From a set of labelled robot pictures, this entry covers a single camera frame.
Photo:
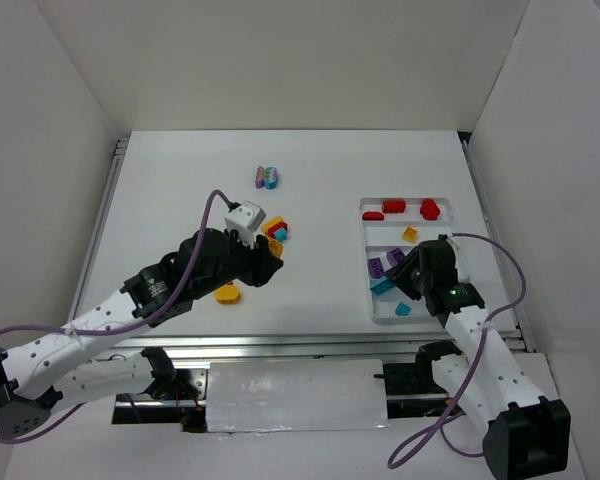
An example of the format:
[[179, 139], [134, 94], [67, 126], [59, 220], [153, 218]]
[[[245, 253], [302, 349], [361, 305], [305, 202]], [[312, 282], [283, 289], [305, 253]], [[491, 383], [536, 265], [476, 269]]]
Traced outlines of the purple flower lego piece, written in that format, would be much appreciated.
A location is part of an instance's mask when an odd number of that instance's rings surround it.
[[405, 253], [400, 248], [394, 248], [386, 253], [386, 258], [391, 267], [397, 266], [400, 264], [404, 258]]

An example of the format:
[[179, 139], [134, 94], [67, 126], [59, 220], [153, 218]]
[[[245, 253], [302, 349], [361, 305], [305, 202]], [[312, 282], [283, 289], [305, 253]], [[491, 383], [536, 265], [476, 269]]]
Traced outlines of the teal studded lego brick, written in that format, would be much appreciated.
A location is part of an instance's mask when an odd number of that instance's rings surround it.
[[395, 287], [395, 284], [385, 276], [378, 279], [373, 279], [370, 282], [369, 290], [373, 295], [381, 296]]

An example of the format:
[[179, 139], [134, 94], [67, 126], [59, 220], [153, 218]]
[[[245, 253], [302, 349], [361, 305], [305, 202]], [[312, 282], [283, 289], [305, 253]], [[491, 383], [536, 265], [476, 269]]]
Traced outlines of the purple studded lego brick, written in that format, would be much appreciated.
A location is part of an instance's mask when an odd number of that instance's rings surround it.
[[378, 257], [368, 259], [368, 270], [371, 279], [380, 279], [385, 275], [383, 263]]

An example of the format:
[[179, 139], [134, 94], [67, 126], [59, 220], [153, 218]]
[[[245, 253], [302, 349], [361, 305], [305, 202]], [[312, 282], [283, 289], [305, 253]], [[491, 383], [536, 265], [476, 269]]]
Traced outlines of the small yellow lego brick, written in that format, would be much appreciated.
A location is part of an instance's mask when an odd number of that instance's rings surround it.
[[402, 239], [411, 244], [415, 244], [417, 242], [417, 238], [418, 238], [418, 231], [412, 227], [407, 227], [402, 234]]

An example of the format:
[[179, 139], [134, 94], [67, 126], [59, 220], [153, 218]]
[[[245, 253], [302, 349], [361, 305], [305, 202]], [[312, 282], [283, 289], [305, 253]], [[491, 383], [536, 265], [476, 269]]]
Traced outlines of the red flower lego piece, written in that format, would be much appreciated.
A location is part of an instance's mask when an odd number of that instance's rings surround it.
[[441, 215], [441, 210], [433, 199], [426, 198], [421, 203], [420, 215], [426, 221], [436, 221]]

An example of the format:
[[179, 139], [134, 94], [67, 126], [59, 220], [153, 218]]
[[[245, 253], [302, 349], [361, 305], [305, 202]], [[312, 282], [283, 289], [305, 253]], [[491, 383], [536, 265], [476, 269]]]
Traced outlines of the red studded lego brick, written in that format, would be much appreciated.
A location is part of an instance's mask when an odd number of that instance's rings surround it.
[[407, 209], [407, 203], [405, 200], [385, 200], [382, 203], [382, 212], [384, 214], [402, 214]]

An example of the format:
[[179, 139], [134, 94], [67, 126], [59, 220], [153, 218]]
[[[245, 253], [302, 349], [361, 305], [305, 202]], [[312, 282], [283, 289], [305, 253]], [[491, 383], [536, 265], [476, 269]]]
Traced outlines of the yellow and teal lego stack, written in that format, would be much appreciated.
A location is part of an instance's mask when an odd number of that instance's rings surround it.
[[270, 253], [275, 258], [280, 259], [284, 251], [284, 245], [276, 239], [270, 237], [267, 238], [267, 242]]

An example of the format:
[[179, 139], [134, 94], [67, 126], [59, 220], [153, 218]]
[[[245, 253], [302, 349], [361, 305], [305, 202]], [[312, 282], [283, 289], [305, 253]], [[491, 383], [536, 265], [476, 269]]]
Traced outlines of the small teal lego brick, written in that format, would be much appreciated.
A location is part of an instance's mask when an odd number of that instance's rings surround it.
[[394, 314], [397, 317], [406, 317], [406, 316], [410, 315], [411, 311], [412, 311], [412, 308], [409, 305], [407, 305], [403, 302], [400, 302], [396, 305]]

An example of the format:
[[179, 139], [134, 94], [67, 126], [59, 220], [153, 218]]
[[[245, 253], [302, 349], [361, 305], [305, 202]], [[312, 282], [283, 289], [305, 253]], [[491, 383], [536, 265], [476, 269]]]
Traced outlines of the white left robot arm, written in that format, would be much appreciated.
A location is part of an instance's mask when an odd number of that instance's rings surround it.
[[73, 322], [25, 345], [0, 347], [0, 443], [37, 438], [52, 415], [101, 397], [170, 394], [177, 371], [163, 348], [104, 361], [98, 355], [187, 313], [231, 281], [261, 287], [282, 266], [265, 236], [247, 246], [235, 232], [207, 228]]

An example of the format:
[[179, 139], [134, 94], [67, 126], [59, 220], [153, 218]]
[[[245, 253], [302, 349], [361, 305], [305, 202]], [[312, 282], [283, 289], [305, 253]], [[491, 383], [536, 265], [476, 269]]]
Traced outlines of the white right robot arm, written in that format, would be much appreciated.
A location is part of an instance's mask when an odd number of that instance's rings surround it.
[[494, 318], [517, 306], [527, 283], [512, 301], [489, 310], [457, 270], [453, 239], [423, 241], [386, 274], [449, 334], [447, 341], [419, 348], [415, 367], [425, 385], [448, 393], [449, 404], [436, 422], [400, 443], [387, 466], [395, 470], [413, 459], [445, 425], [466, 416], [481, 436], [480, 457], [496, 479], [531, 479], [566, 469], [571, 414], [530, 379], [493, 326]]

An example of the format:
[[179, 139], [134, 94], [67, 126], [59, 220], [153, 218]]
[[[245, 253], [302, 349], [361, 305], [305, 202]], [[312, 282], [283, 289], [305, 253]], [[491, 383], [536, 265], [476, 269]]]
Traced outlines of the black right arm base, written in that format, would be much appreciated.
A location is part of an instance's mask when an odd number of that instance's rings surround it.
[[384, 363], [373, 378], [384, 386], [389, 419], [437, 418], [451, 403], [449, 393], [423, 376], [415, 363]]

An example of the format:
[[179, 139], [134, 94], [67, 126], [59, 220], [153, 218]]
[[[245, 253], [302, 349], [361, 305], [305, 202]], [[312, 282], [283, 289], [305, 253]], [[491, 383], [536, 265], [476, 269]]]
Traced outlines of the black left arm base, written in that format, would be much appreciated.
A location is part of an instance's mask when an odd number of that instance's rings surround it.
[[153, 398], [148, 393], [118, 394], [113, 425], [173, 424], [187, 433], [206, 433], [207, 368], [177, 368], [170, 389]]

